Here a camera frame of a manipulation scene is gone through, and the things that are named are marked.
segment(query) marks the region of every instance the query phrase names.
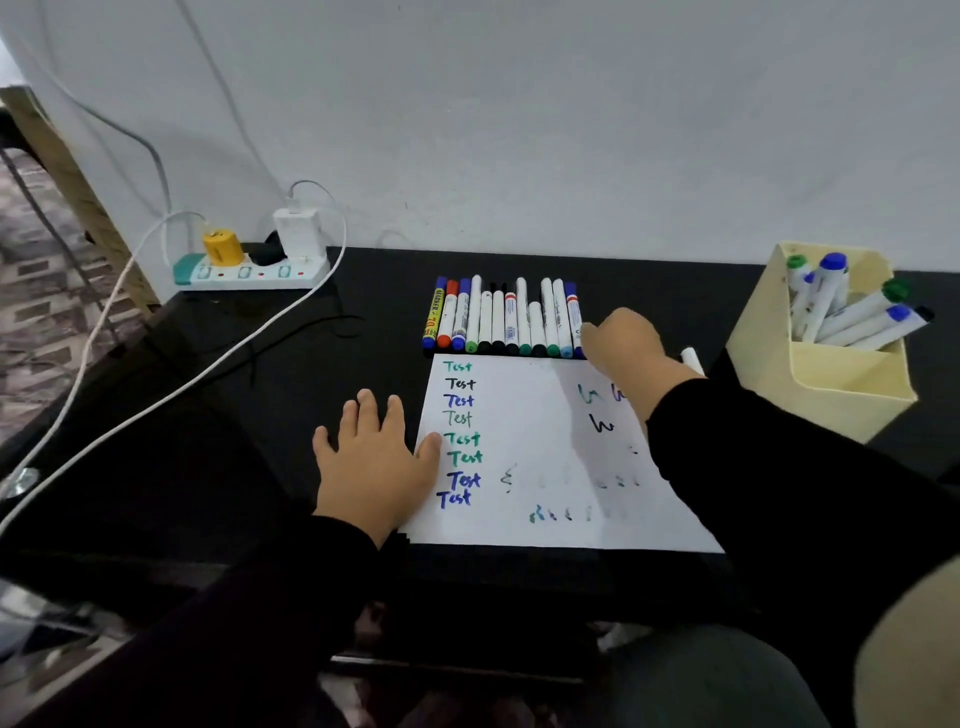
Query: sheet of paper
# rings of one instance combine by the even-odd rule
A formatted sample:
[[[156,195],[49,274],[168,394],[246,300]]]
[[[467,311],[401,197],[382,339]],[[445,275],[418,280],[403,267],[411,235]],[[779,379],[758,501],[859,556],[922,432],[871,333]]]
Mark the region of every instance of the sheet of paper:
[[[586,361],[437,354],[417,442],[435,431],[440,472],[403,529],[413,543],[722,551]]]

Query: blue marker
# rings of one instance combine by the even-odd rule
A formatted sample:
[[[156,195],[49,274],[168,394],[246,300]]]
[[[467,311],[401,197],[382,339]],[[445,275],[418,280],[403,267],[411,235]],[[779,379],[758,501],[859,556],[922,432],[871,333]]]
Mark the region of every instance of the blue marker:
[[[470,279],[460,279],[457,313],[453,318],[453,350],[462,352],[467,345],[467,319],[470,313]]]

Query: black desk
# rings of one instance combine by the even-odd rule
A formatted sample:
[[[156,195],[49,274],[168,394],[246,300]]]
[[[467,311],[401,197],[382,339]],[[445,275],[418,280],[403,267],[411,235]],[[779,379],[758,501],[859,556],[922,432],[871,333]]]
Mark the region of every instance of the black desk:
[[[754,265],[350,250],[335,285],[39,497],[0,542],[0,573],[54,598],[91,600],[149,622],[277,532],[293,510],[310,507],[318,482],[313,430],[335,428],[357,390],[371,387],[381,405],[400,395],[412,445],[430,366],[420,333],[437,275],[523,275],[534,289],[545,275],[574,280],[586,318],[598,322],[630,306],[650,317],[669,351],[693,345],[709,365],[759,272]],[[939,319],[910,342],[920,403],[875,446],[937,477],[960,449],[960,340],[951,324],[960,277],[907,275]],[[49,473],[300,295],[178,295],[149,334],[91,372],[35,465]],[[359,318],[329,320],[345,315]],[[0,452],[6,469],[35,437],[26,432]],[[577,619],[724,619],[745,604],[722,556],[398,546],[396,557],[400,577],[387,596],[410,614],[435,616],[430,605],[438,600],[456,611],[462,600],[491,610],[522,602],[531,614],[561,610]]]

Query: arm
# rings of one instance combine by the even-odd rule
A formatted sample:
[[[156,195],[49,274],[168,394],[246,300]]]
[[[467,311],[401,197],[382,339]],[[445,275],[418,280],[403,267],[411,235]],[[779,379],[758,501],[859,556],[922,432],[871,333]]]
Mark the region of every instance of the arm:
[[[344,405],[339,451],[314,435],[324,481],[291,525],[200,595],[32,713],[24,726],[294,725],[317,672],[346,646],[376,554],[436,478],[439,436],[417,456],[391,397]]]

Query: white wall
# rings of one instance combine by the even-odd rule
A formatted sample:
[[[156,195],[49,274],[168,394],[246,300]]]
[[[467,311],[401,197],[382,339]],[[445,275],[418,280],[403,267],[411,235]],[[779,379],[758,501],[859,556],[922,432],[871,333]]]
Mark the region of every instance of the white wall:
[[[761,261],[793,238],[960,270],[956,0],[191,7],[263,157],[326,184],[353,244]],[[156,144],[178,206],[269,231],[270,182],[172,0],[2,0],[0,29],[128,241],[154,219],[140,198],[159,208],[149,158],[17,34]]]

